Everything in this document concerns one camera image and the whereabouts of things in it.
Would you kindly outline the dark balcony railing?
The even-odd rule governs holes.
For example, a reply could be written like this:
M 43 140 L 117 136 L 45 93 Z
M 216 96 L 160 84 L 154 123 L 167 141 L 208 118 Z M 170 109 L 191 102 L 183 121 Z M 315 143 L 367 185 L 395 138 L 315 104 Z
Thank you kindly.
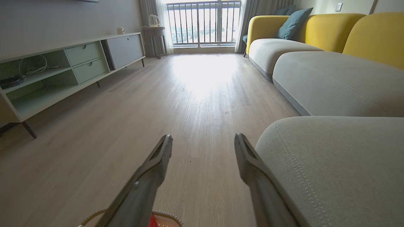
M 173 47 L 235 46 L 241 0 L 172 0 L 166 10 Z

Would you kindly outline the large pale green drawer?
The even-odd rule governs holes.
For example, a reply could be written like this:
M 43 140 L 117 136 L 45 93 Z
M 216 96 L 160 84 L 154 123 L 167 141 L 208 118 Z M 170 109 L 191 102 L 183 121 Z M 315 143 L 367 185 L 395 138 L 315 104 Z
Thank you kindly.
M 92 62 L 88 62 L 73 69 L 77 81 L 82 84 L 96 76 L 102 75 L 107 72 L 105 62 L 103 59 L 97 59 Z

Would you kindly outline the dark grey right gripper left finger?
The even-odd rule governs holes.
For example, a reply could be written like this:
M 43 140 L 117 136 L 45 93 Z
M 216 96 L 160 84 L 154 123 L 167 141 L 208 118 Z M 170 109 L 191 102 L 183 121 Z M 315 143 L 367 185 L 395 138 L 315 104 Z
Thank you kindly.
M 95 227 L 148 227 L 157 189 L 165 179 L 172 146 L 171 135 L 160 138 Z

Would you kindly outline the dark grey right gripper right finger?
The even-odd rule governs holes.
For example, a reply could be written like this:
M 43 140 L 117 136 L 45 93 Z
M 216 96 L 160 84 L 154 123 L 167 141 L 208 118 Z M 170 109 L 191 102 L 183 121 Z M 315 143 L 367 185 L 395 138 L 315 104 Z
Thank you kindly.
M 251 193 L 257 227 L 300 227 L 273 174 L 244 134 L 235 134 L 234 148 L 241 179 Z

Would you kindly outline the black flat device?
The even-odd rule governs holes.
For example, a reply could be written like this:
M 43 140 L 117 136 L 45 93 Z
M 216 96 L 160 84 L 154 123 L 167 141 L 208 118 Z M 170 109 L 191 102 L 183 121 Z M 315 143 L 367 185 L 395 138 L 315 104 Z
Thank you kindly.
M 7 79 L 0 79 L 1 89 L 8 89 L 18 86 L 24 82 L 25 76 L 13 76 Z

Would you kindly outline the dark blue cushion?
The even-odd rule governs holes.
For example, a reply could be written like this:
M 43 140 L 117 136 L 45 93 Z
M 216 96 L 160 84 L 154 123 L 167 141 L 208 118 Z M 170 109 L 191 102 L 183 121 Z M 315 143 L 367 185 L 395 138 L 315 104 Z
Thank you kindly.
M 273 15 L 291 15 L 296 11 L 296 5 L 289 5 L 284 8 L 278 8 L 275 10 Z

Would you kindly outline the grey cabinet door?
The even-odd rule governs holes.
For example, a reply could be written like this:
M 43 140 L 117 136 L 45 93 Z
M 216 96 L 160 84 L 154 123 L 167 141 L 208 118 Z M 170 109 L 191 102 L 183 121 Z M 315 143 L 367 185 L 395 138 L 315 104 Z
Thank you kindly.
M 101 40 L 110 71 L 115 71 L 146 57 L 140 33 Z

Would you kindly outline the small pale green drawer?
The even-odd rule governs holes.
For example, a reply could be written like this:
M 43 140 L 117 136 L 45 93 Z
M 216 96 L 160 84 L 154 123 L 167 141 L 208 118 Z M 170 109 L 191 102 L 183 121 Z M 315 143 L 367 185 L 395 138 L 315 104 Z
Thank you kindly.
M 89 43 L 81 46 L 65 49 L 71 66 L 88 62 L 101 57 L 98 43 Z

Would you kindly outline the cream plastic laundry basket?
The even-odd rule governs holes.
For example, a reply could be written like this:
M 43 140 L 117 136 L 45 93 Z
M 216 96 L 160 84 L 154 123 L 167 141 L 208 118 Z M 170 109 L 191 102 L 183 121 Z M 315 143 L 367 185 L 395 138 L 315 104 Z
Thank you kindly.
M 98 210 L 91 215 L 89 215 L 84 221 L 81 222 L 77 227 L 95 227 L 98 221 L 101 219 L 103 214 L 108 210 L 108 208 L 103 208 Z M 177 216 L 167 213 L 153 210 L 152 214 L 155 216 L 159 227 L 185 227 L 183 221 Z

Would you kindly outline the yellow and grey sofa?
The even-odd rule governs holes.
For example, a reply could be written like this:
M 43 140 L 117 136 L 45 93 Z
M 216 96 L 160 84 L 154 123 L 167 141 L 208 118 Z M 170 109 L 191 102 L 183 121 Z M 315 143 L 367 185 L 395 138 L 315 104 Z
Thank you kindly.
M 282 54 L 272 82 L 300 116 L 254 149 L 300 227 L 404 227 L 404 12 L 362 17 L 342 53 Z

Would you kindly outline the grey round side table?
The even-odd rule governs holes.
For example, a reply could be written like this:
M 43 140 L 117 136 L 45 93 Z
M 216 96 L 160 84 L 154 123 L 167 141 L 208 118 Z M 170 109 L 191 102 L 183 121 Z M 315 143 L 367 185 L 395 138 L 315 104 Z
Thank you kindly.
M 161 59 L 168 55 L 165 43 L 165 27 L 146 27 L 140 28 L 140 34 L 143 39 L 146 57 L 155 57 Z

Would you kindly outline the pale green TV cabinet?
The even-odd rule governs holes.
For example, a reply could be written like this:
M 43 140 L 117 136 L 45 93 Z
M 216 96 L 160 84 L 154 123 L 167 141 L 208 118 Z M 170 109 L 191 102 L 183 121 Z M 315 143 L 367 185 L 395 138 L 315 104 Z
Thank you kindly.
M 8 89 L 0 87 L 0 123 L 22 124 L 29 134 L 36 138 L 35 132 L 28 123 L 29 118 L 92 84 L 99 84 L 101 79 L 131 65 L 128 64 L 111 72 L 101 40 L 137 33 L 140 32 L 60 43 L 51 47 L 31 48 L 21 53 L 1 54 L 0 79 L 13 76 L 25 76 L 25 79 L 22 84 L 15 87 Z M 98 43 L 101 57 L 97 59 L 104 60 L 107 72 L 79 84 L 73 69 L 97 59 L 71 66 L 65 49 L 89 43 Z

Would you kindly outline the large teal cushion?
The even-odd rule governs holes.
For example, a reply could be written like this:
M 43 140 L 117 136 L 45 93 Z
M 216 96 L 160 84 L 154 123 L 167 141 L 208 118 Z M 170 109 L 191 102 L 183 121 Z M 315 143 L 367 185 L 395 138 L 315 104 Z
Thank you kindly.
M 308 19 L 313 10 L 312 8 L 301 9 L 292 13 L 286 22 L 277 31 L 276 38 L 284 40 L 293 40 L 303 23 Z

